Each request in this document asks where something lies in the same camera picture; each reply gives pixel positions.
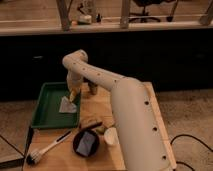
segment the screw hole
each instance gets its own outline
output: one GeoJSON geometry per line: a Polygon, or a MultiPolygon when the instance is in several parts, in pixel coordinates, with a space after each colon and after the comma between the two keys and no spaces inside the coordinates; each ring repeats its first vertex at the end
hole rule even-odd
{"type": "Polygon", "coordinates": [[[163,159],[163,160],[166,160],[166,156],[162,156],[162,159],[163,159]]]}
{"type": "Polygon", "coordinates": [[[149,102],[148,102],[148,101],[145,101],[144,104],[145,104],[145,105],[149,105],[149,102]]]}
{"type": "Polygon", "coordinates": [[[158,130],[158,128],[157,128],[157,127],[154,127],[154,128],[152,128],[152,130],[153,130],[153,131],[157,131],[157,130],[158,130]]]}

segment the chair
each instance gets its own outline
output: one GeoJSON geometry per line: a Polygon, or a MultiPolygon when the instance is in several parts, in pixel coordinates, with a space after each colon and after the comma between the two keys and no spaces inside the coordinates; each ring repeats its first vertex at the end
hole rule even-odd
{"type": "Polygon", "coordinates": [[[176,10],[178,2],[179,2],[179,0],[133,0],[133,1],[137,4],[137,6],[143,7],[143,9],[142,9],[142,13],[130,12],[130,15],[140,16],[140,18],[139,17],[132,18],[129,21],[132,22],[134,20],[140,19],[141,23],[146,23],[148,21],[148,19],[155,20],[157,22],[161,22],[161,19],[159,19],[157,17],[149,16],[149,12],[146,11],[147,6],[152,5],[152,4],[161,4],[162,2],[169,3],[169,2],[175,1],[170,15],[166,18],[168,22],[171,22],[173,20],[175,10],[176,10]]]}

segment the wooden table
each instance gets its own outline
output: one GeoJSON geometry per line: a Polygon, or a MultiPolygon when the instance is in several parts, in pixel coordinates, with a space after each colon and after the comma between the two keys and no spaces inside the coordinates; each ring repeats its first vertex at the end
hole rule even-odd
{"type": "MultiPolygon", "coordinates": [[[[155,97],[152,84],[149,82],[144,83],[147,87],[153,110],[159,124],[163,140],[168,151],[169,160],[172,167],[176,167],[174,155],[169,143],[168,135],[161,117],[161,112],[155,97]]],[[[109,103],[110,94],[103,88],[98,88],[98,94],[93,96],[89,93],[89,89],[84,84],[82,86],[82,100],[81,100],[81,119],[97,116],[103,120],[106,126],[111,126],[114,123],[111,106],[109,103]]],[[[54,141],[57,137],[61,136],[67,129],[57,130],[35,130],[32,142],[29,147],[29,152],[35,148],[43,148],[54,141]]],[[[39,171],[124,171],[125,165],[121,154],[120,145],[109,147],[100,136],[100,146],[98,151],[89,158],[82,158],[75,154],[72,149],[72,140],[77,133],[77,129],[73,129],[72,134],[64,142],[54,147],[46,153],[42,160],[36,166],[28,166],[24,163],[23,170],[39,170],[39,171]]]]}

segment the black cable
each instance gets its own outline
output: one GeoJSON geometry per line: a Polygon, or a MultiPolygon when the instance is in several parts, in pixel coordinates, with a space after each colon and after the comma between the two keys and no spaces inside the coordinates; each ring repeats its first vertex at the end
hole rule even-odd
{"type": "Polygon", "coordinates": [[[189,164],[187,164],[187,163],[185,163],[185,162],[176,161],[176,163],[177,163],[177,164],[182,164],[182,165],[188,167],[189,169],[191,169],[192,171],[195,171],[195,169],[194,169],[192,166],[190,166],[189,164]]]}
{"type": "MultiPolygon", "coordinates": [[[[172,145],[172,144],[174,143],[174,141],[175,141],[177,138],[179,138],[179,137],[190,137],[190,138],[193,138],[193,139],[197,140],[198,142],[200,142],[202,145],[204,145],[208,150],[210,150],[211,152],[213,152],[213,149],[212,149],[210,146],[208,146],[206,143],[204,143],[204,142],[203,142],[202,140],[200,140],[199,138],[197,138],[197,137],[195,137],[195,136],[193,136],[193,135],[189,135],[189,134],[180,134],[180,135],[175,136],[175,137],[171,140],[170,144],[172,145]]],[[[188,167],[189,169],[191,169],[192,171],[195,171],[195,169],[194,169],[192,166],[190,166],[189,164],[187,164],[187,163],[185,163],[185,162],[177,161],[176,163],[177,163],[177,164],[184,165],[184,166],[188,167]]]]}
{"type": "Polygon", "coordinates": [[[0,134],[0,138],[3,139],[9,146],[11,146],[14,150],[16,150],[19,154],[22,155],[22,157],[25,157],[24,154],[19,150],[17,149],[13,144],[11,144],[9,141],[7,141],[6,138],[4,138],[1,134],[0,134]]]}
{"type": "Polygon", "coordinates": [[[193,135],[189,135],[189,134],[180,134],[180,135],[175,136],[175,137],[171,140],[170,144],[172,145],[173,142],[174,142],[177,138],[179,138],[179,137],[190,137],[190,138],[193,138],[193,139],[197,140],[198,142],[200,142],[202,145],[204,145],[204,146],[205,146],[207,149],[209,149],[211,152],[213,152],[213,149],[212,149],[210,146],[208,146],[206,143],[204,143],[204,142],[203,142],[202,140],[200,140],[199,138],[197,138],[197,137],[195,137],[195,136],[193,136],[193,135]]]}
{"type": "Polygon", "coordinates": [[[67,9],[68,14],[70,13],[72,3],[73,3],[73,0],[70,0],[69,6],[68,6],[68,9],[67,9]]]}

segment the scrub brush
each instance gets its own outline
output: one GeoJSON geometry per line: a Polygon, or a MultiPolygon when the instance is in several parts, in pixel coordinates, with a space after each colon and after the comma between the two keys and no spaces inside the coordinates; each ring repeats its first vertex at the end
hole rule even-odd
{"type": "Polygon", "coordinates": [[[56,146],[57,144],[61,143],[62,141],[64,141],[68,135],[71,133],[71,131],[68,131],[66,134],[62,135],[61,137],[59,137],[57,140],[53,141],[50,145],[48,145],[47,147],[39,150],[39,149],[34,149],[30,154],[28,154],[26,162],[28,165],[35,165],[37,164],[41,159],[42,156],[49,151],[51,148],[53,148],[54,146],[56,146]]]}

